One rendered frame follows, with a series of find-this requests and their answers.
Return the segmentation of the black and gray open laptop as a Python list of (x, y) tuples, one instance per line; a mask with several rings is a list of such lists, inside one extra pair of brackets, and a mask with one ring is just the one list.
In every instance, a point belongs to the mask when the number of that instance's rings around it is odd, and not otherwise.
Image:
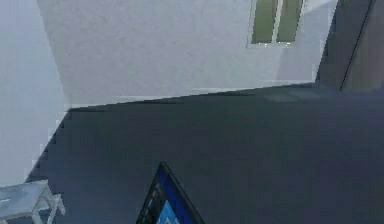
[(158, 165), (135, 224), (206, 224), (165, 161)]

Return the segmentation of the white framed window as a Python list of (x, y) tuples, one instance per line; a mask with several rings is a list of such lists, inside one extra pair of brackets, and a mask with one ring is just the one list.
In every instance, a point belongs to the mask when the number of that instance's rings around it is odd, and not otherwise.
[(306, 0), (252, 0), (247, 48), (294, 45)]

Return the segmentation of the dark brown cupboard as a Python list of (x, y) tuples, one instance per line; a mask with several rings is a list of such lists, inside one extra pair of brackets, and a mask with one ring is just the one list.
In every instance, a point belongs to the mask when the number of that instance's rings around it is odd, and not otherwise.
[(316, 82), (342, 92), (384, 85), (384, 0), (338, 1)]

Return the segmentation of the white small table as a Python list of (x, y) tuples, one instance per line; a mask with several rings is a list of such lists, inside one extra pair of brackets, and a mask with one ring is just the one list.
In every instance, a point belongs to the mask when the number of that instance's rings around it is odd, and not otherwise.
[(47, 180), (0, 187), (0, 224), (30, 217), (33, 224), (43, 224), (40, 212), (50, 209), (46, 224), (53, 224), (57, 212), (66, 214), (62, 197), (54, 195)]

